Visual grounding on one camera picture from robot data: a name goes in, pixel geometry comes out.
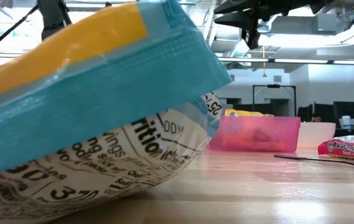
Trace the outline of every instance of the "wooden surface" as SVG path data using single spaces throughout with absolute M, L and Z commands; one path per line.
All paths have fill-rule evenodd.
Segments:
M 205 151 L 167 183 L 53 223 L 354 223 L 353 166 L 272 155 Z

